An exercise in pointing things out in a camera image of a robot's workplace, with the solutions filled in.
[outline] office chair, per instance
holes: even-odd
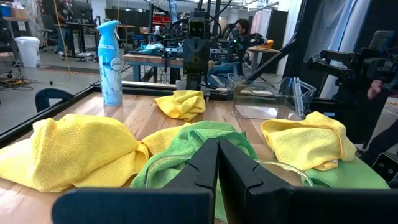
[[[42,49],[44,52],[47,52],[48,46],[56,46],[58,40],[58,33],[55,29],[55,23],[53,16],[43,15],[42,21],[44,25],[44,44],[40,46],[39,49]]]

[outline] febreze bottle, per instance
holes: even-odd
[[[98,45],[101,91],[104,104],[117,106],[122,104],[122,61],[119,57],[119,44],[115,30],[119,21],[109,21],[98,26],[101,39]]]

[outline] blue object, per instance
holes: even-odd
[[[97,29],[101,32],[98,45],[99,71],[104,104],[117,106],[122,104],[122,76],[119,57],[119,44],[114,35],[119,21],[109,21]]]
[[[0,6],[2,16],[11,17],[11,8],[9,6]]]

